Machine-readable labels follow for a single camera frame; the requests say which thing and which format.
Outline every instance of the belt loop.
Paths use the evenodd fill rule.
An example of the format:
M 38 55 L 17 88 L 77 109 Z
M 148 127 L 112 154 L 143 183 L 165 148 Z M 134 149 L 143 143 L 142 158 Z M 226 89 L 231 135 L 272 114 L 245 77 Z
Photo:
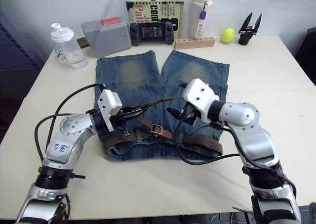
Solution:
M 142 133 L 140 132 L 139 129 L 135 129 L 135 132 L 136 132 L 136 142 L 141 142 L 143 140 Z
M 179 133 L 179 135 L 178 135 L 178 142 L 179 142 L 180 147 L 183 147 L 183 144 L 182 144 L 183 135 L 184 135 L 184 133 Z

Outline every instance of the gray box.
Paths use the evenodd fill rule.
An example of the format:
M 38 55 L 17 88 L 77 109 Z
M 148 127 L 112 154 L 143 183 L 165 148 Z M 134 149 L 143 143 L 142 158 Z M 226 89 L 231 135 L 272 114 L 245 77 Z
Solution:
M 94 20 L 81 24 L 82 31 L 96 58 L 131 48 L 129 30 L 126 22 L 119 18 Z

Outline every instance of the denim shorts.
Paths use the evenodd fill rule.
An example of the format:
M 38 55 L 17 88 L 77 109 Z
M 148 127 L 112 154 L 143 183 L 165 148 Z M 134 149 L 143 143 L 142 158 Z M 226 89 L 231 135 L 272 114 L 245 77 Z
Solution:
M 182 83 L 200 78 L 214 90 L 215 94 L 225 101 L 229 65 L 208 61 L 173 50 L 159 73 L 156 56 L 153 51 L 143 54 L 99 58 L 96 66 L 96 83 L 105 84 L 106 89 L 117 92 L 123 107 L 135 104 L 154 102 L 164 97 L 175 97 L 164 103 L 152 106 L 143 117 L 153 124 L 161 125 L 165 130 L 174 132 L 178 121 L 166 108 L 181 110 L 185 101 L 181 98 L 184 88 Z M 100 96 L 95 90 L 95 109 L 99 110 L 96 100 Z M 136 120 L 126 122 L 131 133 L 140 134 L 146 129 Z M 104 143 L 113 135 L 123 133 L 121 128 L 99 133 Z M 219 140 L 222 131 L 216 130 L 198 119 L 192 127 L 182 124 L 180 135 L 202 136 Z M 179 158 L 173 141 L 164 138 L 148 138 L 119 143 L 105 149 L 105 153 L 119 161 L 149 158 Z M 197 145 L 181 145 L 181 152 L 187 159 L 208 160 L 218 156 L 212 149 Z

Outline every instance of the tennis ball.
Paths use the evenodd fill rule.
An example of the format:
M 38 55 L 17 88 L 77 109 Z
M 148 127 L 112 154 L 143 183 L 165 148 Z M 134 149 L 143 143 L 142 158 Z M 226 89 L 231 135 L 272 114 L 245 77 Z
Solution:
M 230 43 L 231 41 L 233 41 L 234 37 L 235 31 L 232 28 L 227 28 L 222 33 L 222 41 L 224 43 Z

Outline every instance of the book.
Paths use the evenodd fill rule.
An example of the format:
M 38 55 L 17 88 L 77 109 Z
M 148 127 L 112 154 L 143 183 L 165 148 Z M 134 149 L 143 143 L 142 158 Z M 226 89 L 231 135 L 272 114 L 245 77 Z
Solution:
M 181 38 L 183 0 L 126 0 L 130 23 L 170 21 L 174 38 Z

